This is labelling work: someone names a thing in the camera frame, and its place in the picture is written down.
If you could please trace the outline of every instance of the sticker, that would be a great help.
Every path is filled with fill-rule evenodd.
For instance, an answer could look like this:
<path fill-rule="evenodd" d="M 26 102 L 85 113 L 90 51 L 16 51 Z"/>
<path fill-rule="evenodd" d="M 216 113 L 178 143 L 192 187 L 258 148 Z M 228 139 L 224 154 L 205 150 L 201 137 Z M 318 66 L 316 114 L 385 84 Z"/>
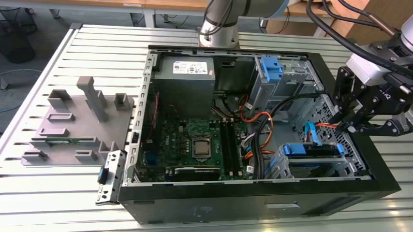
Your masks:
<path fill-rule="evenodd" d="M 174 62 L 174 74 L 208 74 L 206 62 L 177 61 Z"/>
<path fill-rule="evenodd" d="M 125 5 L 125 6 L 137 6 L 137 7 L 142 7 L 141 4 L 133 4 L 133 3 L 125 3 L 123 5 Z"/>
<path fill-rule="evenodd" d="M 245 106 L 246 106 L 246 108 L 250 110 L 250 109 L 253 109 L 253 105 L 250 104 L 250 103 L 245 103 Z"/>
<path fill-rule="evenodd" d="M 248 173 L 254 173 L 254 167 L 253 166 L 248 166 L 246 167 L 246 172 Z"/>

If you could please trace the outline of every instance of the black trash can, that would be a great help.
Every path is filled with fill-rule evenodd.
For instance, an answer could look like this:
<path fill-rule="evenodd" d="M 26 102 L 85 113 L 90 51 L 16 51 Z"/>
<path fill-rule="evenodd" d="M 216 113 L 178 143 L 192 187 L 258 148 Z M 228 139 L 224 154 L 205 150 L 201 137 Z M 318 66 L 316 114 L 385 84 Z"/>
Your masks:
<path fill-rule="evenodd" d="M 35 57 L 34 48 L 18 23 L 7 20 L 0 20 L 0 53 L 16 64 L 28 62 Z"/>
<path fill-rule="evenodd" d="M 0 13 L 7 21 L 18 23 L 24 34 L 38 31 L 30 8 L 0 7 Z"/>

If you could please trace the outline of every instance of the metal bracket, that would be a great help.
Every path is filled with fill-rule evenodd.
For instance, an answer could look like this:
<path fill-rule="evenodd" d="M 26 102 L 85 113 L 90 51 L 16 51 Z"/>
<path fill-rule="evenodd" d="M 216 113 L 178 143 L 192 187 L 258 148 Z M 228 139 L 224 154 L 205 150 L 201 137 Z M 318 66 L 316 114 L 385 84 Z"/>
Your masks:
<path fill-rule="evenodd" d="M 127 152 L 118 150 L 109 153 L 106 164 L 99 172 L 99 190 L 97 205 L 117 205 L 121 191 L 123 168 Z"/>

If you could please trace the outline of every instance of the aluminum extrusion table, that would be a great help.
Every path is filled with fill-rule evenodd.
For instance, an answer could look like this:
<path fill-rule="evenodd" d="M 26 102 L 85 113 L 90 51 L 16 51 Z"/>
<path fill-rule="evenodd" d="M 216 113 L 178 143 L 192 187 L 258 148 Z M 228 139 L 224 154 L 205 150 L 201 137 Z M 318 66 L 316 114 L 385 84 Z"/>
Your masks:
<path fill-rule="evenodd" d="M 240 43 L 242 49 L 321 53 L 333 75 L 351 55 L 329 38 L 241 33 Z M 95 77 L 95 88 L 106 95 L 125 92 L 138 97 L 149 44 L 197 46 L 197 33 L 182 29 L 83 25 L 65 36 L 0 138 L 0 231 L 413 230 L 409 219 L 413 216 L 413 134 L 373 137 L 403 190 L 329 217 L 139 225 L 123 206 L 95 206 L 99 167 L 22 166 L 22 154 L 48 109 L 51 90 L 83 94 L 77 81 L 85 75 Z"/>

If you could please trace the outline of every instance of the wire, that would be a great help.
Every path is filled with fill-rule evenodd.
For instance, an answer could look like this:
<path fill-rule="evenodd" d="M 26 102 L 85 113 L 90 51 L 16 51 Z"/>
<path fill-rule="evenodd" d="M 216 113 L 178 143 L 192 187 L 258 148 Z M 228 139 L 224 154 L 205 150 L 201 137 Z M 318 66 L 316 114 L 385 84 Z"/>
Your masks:
<path fill-rule="evenodd" d="M 372 63 L 377 64 L 379 66 L 384 67 L 385 69 L 391 70 L 392 72 L 408 77 L 412 79 L 413 77 L 413 71 L 404 68 L 403 66 L 395 64 L 393 62 L 385 60 L 384 58 L 373 55 L 368 51 L 365 51 L 363 48 L 360 48 L 357 45 L 355 45 L 347 38 L 343 37 L 335 31 L 329 25 L 325 24 L 325 22 L 316 16 L 313 10 L 312 10 L 312 3 L 314 0 L 308 1 L 306 6 L 306 13 L 309 15 L 309 18 L 313 20 L 313 22 L 317 24 L 317 26 L 333 37 L 333 39 L 345 46 L 356 55 L 359 55 L 365 60 L 371 61 Z"/>
<path fill-rule="evenodd" d="M 214 1 L 216 1 L 216 0 L 212 0 L 212 2 L 209 3 L 209 5 L 208 5 L 208 7 L 206 7 L 205 20 L 206 20 L 206 18 L 208 18 L 208 17 L 206 17 L 206 16 L 208 16 L 208 11 L 209 11 L 209 9 L 210 9 L 212 4 L 213 4 Z M 222 19 L 221 19 L 218 25 L 217 25 L 216 28 L 213 29 L 213 31 L 209 31 L 208 33 L 200 32 L 201 35 L 204 35 L 204 36 L 210 36 L 210 35 L 214 35 L 214 34 L 217 34 L 217 33 L 220 32 L 220 30 L 221 30 L 222 27 L 225 26 L 225 23 L 226 23 L 226 21 L 228 21 L 228 18 L 229 18 L 229 16 L 230 16 L 230 14 L 232 14 L 233 4 L 234 4 L 234 0 L 232 0 L 230 4 L 228 5 L 228 7 L 226 7 L 226 12 L 225 12 L 225 14 L 224 14 L 224 17 L 222 17 Z"/>
<path fill-rule="evenodd" d="M 228 102 L 226 102 L 226 93 L 225 93 L 224 96 L 222 96 L 222 104 L 225 105 L 225 108 L 226 108 L 226 110 L 230 112 L 232 116 L 233 116 L 234 118 L 238 118 L 238 117 L 237 117 L 237 112 L 234 112 L 234 111 L 232 110 L 230 106 L 228 105 Z"/>
<path fill-rule="evenodd" d="M 328 12 L 328 14 L 336 18 L 336 19 L 340 19 L 343 21 L 347 21 L 347 22 L 352 22 L 352 23 L 359 23 L 359 24 L 363 24 L 363 25 L 367 25 L 367 26 L 371 26 L 371 27 L 375 27 L 375 28 L 379 28 L 380 29 L 380 26 L 373 23 L 373 22 L 369 22 L 369 21 L 365 21 L 365 20 L 360 20 L 360 19 L 353 19 L 353 18 L 348 18 L 348 17 L 343 17 L 337 14 L 335 14 L 329 8 L 329 5 L 328 5 L 328 1 L 327 0 L 322 0 L 322 5 L 324 5 L 324 8 L 325 8 L 325 11 Z"/>
<path fill-rule="evenodd" d="M 22 105 L 18 105 L 16 107 L 11 108 L 11 109 L 7 109 L 7 110 L 0 110 L 0 113 L 6 113 L 6 112 L 10 112 L 12 110 L 16 110 Z"/>
<path fill-rule="evenodd" d="M 175 111 L 175 113 L 177 113 L 177 117 L 179 117 L 178 110 L 177 110 L 175 106 L 171 105 L 171 104 L 166 104 L 166 105 L 167 105 L 169 107 L 173 107 L 173 109 L 174 109 L 174 111 Z"/>
<path fill-rule="evenodd" d="M 320 122 L 316 124 L 317 127 L 329 127 L 333 129 L 337 129 L 337 125 L 339 124 L 329 124 L 328 122 Z M 308 138 L 310 137 L 310 135 L 312 135 L 312 131 L 309 130 L 309 134 L 305 135 L 304 142 L 308 142 Z"/>
<path fill-rule="evenodd" d="M 178 26 L 175 26 L 175 29 L 178 29 L 178 27 L 181 27 L 181 26 L 186 23 L 187 18 L 189 18 L 189 16 L 187 16 L 186 19 L 183 20 L 182 24 L 179 24 Z"/>
<path fill-rule="evenodd" d="M 42 73 L 42 71 L 38 70 L 38 69 L 15 69 L 15 70 L 11 70 L 11 71 L 7 71 L 7 72 L 0 73 L 0 76 L 2 76 L 2 75 L 6 75 L 6 74 L 8 74 L 8 73 L 16 72 L 16 71 L 36 71 L 36 72 Z M 2 78 L 0 78 L 0 90 L 2 90 L 3 92 L 7 92 L 7 91 L 8 91 L 8 88 L 2 88 Z"/>
<path fill-rule="evenodd" d="M 4 73 L 0 73 L 0 76 L 4 75 L 4 74 L 8 74 L 8 73 L 12 73 L 12 72 L 16 72 L 16 71 L 36 71 L 39 73 L 42 73 L 43 71 L 38 70 L 38 69 L 15 69 L 15 70 L 11 70 L 11 71 L 7 71 Z"/>
<path fill-rule="evenodd" d="M 276 154 L 274 151 L 262 151 L 264 154 Z M 249 153 L 245 155 L 245 159 L 249 159 L 253 157 L 253 151 L 249 151 Z"/>
<path fill-rule="evenodd" d="M 371 12 L 364 11 L 363 9 L 352 6 L 345 0 L 339 0 L 340 3 L 351 10 L 355 11 L 356 13 L 360 13 L 361 15 L 369 17 L 371 16 Z"/>
<path fill-rule="evenodd" d="M 282 29 L 277 33 L 274 33 L 274 35 L 282 33 L 282 31 L 289 26 L 289 23 L 290 23 L 290 8 L 289 7 L 286 7 L 286 12 L 288 12 L 288 15 L 286 15 L 286 19 L 285 19 L 285 22 L 284 22 L 284 25 L 282 25 Z"/>
<path fill-rule="evenodd" d="M 232 115 L 228 115 L 226 113 L 224 113 L 222 110 L 220 110 L 220 108 L 216 106 L 212 106 L 212 111 L 214 111 L 216 114 L 218 114 L 222 118 L 233 117 Z"/>
<path fill-rule="evenodd" d="M 245 147 L 246 142 L 254 137 L 256 133 L 252 133 L 242 141 L 241 141 L 241 147 Z"/>
<path fill-rule="evenodd" d="M 329 124 L 328 122 L 321 122 L 316 124 L 317 127 L 329 127 L 337 129 L 337 124 Z"/>
<path fill-rule="evenodd" d="M 169 18 L 166 18 L 166 17 L 163 16 L 163 14 L 161 14 L 161 17 L 163 17 L 163 19 L 165 19 L 166 21 L 169 21 Z"/>

